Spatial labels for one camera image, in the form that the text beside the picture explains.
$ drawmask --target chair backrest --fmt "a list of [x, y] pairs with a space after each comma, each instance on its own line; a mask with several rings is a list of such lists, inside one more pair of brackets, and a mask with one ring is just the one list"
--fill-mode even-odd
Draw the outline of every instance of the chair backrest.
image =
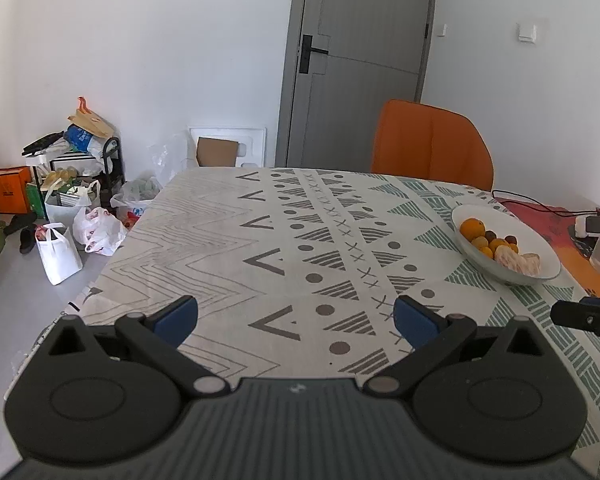
[[392, 99], [384, 104], [374, 140], [373, 173], [412, 176], [483, 190], [493, 186], [493, 163], [466, 117]]

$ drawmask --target fruit bowl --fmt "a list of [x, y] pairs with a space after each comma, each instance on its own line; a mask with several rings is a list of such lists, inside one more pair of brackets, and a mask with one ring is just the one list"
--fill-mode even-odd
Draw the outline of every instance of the fruit bowl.
[[[500, 263], [482, 254], [460, 234], [462, 222], [468, 218], [481, 220], [488, 230], [498, 236], [513, 235], [518, 239], [520, 253], [536, 253], [540, 256], [540, 273], [538, 276], [526, 276], [520, 272], [504, 267]], [[560, 274], [561, 264], [551, 245], [531, 227], [517, 218], [490, 207], [465, 204], [456, 207], [452, 212], [452, 221], [456, 228], [456, 238], [462, 252], [481, 269], [505, 283], [516, 285], [534, 285], [554, 279]]]

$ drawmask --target black slipper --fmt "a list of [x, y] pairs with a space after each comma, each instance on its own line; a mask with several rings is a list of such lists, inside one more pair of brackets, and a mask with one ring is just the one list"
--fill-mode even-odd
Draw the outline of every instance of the black slipper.
[[20, 231], [20, 254], [29, 254], [36, 246], [36, 226], [31, 224]]
[[4, 235], [9, 236], [14, 234], [14, 232], [19, 231], [23, 227], [33, 224], [37, 218], [37, 213], [33, 211], [29, 211], [28, 213], [22, 215], [14, 215], [9, 225], [3, 229]]

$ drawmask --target door handle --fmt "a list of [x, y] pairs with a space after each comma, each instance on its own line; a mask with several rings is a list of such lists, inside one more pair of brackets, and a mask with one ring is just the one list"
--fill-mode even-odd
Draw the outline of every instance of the door handle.
[[324, 50], [323, 48], [315, 48], [311, 46], [314, 41], [314, 37], [310, 34], [302, 35], [302, 45], [300, 47], [300, 66], [298, 67], [298, 72], [301, 74], [309, 73], [309, 62], [311, 61], [311, 53], [315, 52], [317, 54], [328, 54], [328, 50]]

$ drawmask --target patterned tablecloth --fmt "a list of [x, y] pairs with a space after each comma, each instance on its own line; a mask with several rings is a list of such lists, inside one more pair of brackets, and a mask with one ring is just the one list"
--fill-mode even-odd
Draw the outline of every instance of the patterned tablecloth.
[[154, 200], [78, 297], [85, 322], [152, 313], [183, 294], [200, 320], [180, 350], [233, 384], [243, 376], [370, 374], [404, 357], [392, 307], [407, 292], [478, 324], [531, 316], [582, 389], [574, 457], [600, 478], [600, 338], [554, 326], [550, 305], [584, 291], [563, 271], [505, 286], [458, 250], [452, 209], [504, 209], [471, 187], [325, 170], [199, 168]]

